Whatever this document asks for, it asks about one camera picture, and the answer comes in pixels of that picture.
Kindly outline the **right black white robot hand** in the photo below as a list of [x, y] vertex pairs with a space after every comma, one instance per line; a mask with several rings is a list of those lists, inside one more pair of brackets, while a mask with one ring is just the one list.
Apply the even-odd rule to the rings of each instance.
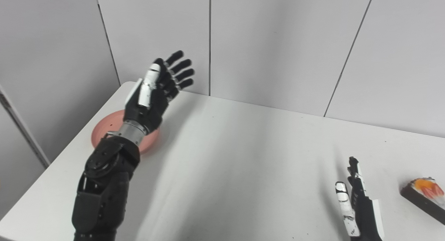
[[348, 191], [344, 182], [335, 183], [335, 193], [351, 241], [383, 241], [384, 230], [377, 199], [369, 198], [357, 158], [349, 157]]

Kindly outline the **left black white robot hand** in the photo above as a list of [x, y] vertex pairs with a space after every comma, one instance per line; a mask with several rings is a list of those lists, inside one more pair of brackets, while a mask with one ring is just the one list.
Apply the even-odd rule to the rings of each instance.
[[169, 103], [184, 88], [192, 86], [195, 70], [191, 59], [178, 50], [166, 60], [157, 58], [130, 92], [124, 107], [124, 122], [135, 122], [145, 135], [160, 127]]

